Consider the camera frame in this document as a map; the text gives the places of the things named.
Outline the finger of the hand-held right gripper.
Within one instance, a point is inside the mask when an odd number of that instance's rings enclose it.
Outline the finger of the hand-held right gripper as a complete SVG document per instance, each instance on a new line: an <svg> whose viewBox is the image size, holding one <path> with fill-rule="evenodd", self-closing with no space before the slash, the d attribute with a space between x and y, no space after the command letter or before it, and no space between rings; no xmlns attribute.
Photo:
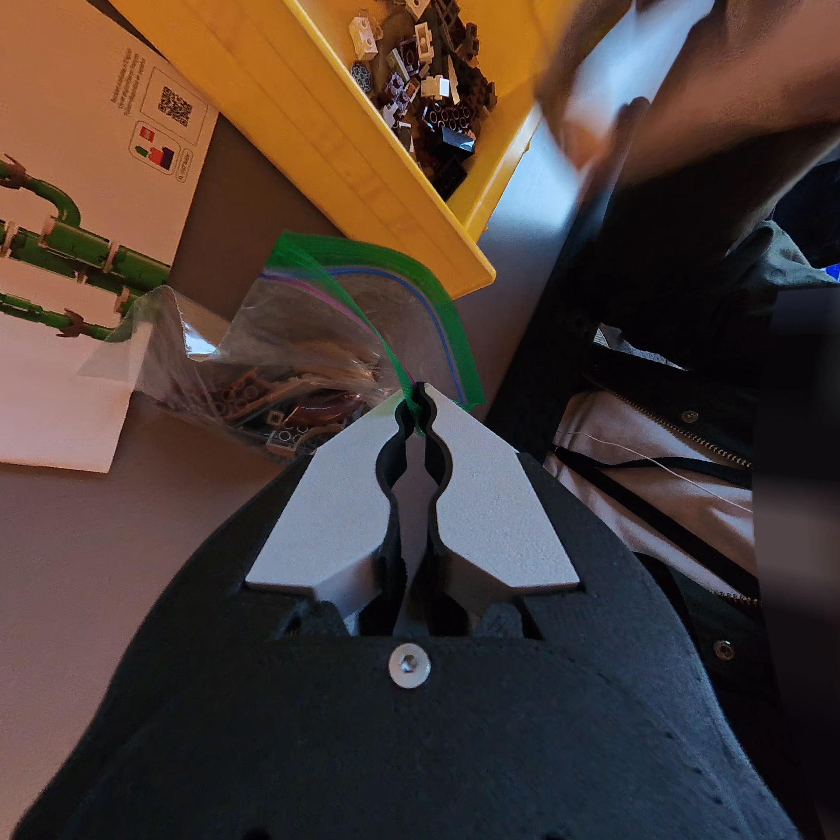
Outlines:
<svg viewBox="0 0 840 840"><path fill-rule="evenodd" d="M651 102L712 1L581 2L535 98L577 171L601 159L623 108Z"/></svg>
<svg viewBox="0 0 840 840"><path fill-rule="evenodd" d="M766 134L838 123L839 2L725 2L692 32L647 111L623 181Z"/></svg>

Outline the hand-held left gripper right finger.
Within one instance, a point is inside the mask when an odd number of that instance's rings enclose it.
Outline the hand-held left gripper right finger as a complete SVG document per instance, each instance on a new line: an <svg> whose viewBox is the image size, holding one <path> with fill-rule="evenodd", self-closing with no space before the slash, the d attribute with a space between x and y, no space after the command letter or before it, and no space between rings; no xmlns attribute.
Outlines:
<svg viewBox="0 0 840 840"><path fill-rule="evenodd" d="M526 595L568 592L580 577L536 491L546 477L466 410L423 384L429 503L423 615L433 636L466 636L471 618Z"/></svg>

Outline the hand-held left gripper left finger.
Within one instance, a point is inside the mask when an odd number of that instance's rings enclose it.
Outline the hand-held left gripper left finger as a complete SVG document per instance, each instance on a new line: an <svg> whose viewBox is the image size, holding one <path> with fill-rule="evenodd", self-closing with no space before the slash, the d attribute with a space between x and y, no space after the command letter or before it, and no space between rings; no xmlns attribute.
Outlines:
<svg viewBox="0 0 840 840"><path fill-rule="evenodd" d="M362 635L391 636L406 591L394 484L412 413L396 392L316 450L246 584L330 602Z"/></svg>

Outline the small cluster of toy bricks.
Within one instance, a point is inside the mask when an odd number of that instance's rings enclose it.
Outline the small cluster of toy bricks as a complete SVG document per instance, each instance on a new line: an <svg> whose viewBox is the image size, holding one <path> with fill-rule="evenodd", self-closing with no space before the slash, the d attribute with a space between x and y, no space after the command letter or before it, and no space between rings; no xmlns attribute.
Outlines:
<svg viewBox="0 0 840 840"><path fill-rule="evenodd" d="M376 384L367 365L308 364L281 372L254 367L224 384L183 392L180 405L289 460L310 454L369 411Z"/></svg>

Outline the clear zip bag green seal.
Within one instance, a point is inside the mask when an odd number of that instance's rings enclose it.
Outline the clear zip bag green seal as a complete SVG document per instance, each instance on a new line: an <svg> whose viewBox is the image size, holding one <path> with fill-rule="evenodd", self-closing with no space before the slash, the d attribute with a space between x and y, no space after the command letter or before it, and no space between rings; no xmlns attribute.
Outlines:
<svg viewBox="0 0 840 840"><path fill-rule="evenodd" d="M370 410L401 392L416 412L417 382L467 410L486 400L463 323L430 269L381 246L307 234L279 237L231 321L161 287L133 304L80 374L126 385L188 423L283 462L291 459L184 411L180 395L251 368L308 364L369 366L377 381Z"/></svg>

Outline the pile of toy building bricks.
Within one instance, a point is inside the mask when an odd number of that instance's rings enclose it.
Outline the pile of toy building bricks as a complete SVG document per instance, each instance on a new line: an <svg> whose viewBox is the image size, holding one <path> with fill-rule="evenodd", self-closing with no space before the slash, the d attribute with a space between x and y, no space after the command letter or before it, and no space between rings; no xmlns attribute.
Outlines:
<svg viewBox="0 0 840 840"><path fill-rule="evenodd" d="M467 177L481 124L497 104L478 68L477 26L455 1L393 2L384 22L349 23L350 74L445 201Z"/></svg>

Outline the yellow plastic storage bin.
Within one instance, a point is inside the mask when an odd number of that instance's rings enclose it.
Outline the yellow plastic storage bin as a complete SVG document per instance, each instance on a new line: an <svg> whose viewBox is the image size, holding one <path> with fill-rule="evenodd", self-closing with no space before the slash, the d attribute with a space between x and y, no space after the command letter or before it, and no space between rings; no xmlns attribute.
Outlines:
<svg viewBox="0 0 840 840"><path fill-rule="evenodd" d="M355 81L349 25L387 2L112 5L345 235L423 263L452 298L493 283L478 245L540 121L537 79L579 2L459 2L498 102L445 202Z"/></svg>

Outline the grey desk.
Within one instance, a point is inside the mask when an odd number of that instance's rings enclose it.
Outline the grey desk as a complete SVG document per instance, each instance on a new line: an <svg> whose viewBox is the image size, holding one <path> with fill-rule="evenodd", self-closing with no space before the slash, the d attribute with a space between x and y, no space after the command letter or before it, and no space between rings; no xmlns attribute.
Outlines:
<svg viewBox="0 0 840 840"><path fill-rule="evenodd" d="M578 181L541 123L479 245L495 282L457 300L492 403L553 268ZM231 318L283 230L339 231L219 118L175 289ZM2 465L2 838L75 748L157 597L277 475L134 394L107 474Z"/></svg>

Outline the white shirt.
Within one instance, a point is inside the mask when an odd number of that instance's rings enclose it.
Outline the white shirt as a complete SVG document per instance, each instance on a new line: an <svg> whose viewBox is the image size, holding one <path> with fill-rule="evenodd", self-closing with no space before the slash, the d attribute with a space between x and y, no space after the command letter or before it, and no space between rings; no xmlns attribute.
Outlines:
<svg viewBox="0 0 840 840"><path fill-rule="evenodd" d="M657 560L705 589L760 599L753 537L751 474L740 458L667 428L609 392L572 398L544 466L633 552ZM639 513L566 465L584 466L629 492L701 542L698 559Z"/></svg>

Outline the dark green jacket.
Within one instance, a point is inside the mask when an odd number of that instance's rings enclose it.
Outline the dark green jacket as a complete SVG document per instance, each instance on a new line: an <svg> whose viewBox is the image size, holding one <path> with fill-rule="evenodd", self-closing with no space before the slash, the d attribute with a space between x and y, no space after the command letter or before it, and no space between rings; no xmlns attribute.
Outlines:
<svg viewBox="0 0 840 840"><path fill-rule="evenodd" d="M607 274L618 289L600 313L583 296L595 290L592 273L579 273L583 289L572 283L573 255L563 248L487 425L544 463L572 398L609 392L667 428L741 459L751 474L753 508L753 440L773 316L780 303L799 298L833 302L838 278L814 268L774 222L761 222L711 264L656 260L641 271ZM698 538L647 503L631 502L627 490L584 466L582 456L559 458L696 558L711 554L699 553ZM762 596L755 602L718 594L633 553L686 625L732 726L781 728ZM760 590L756 548L755 557Z"/></svg>

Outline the plant building instruction booklet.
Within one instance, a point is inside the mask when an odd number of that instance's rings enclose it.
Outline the plant building instruction booklet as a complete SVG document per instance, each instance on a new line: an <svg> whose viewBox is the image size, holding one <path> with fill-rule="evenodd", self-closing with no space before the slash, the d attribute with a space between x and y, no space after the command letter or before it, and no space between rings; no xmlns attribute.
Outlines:
<svg viewBox="0 0 840 840"><path fill-rule="evenodd" d="M106 473L143 351L88 362L167 282L217 110L88 2L1 29L2 462Z"/></svg>

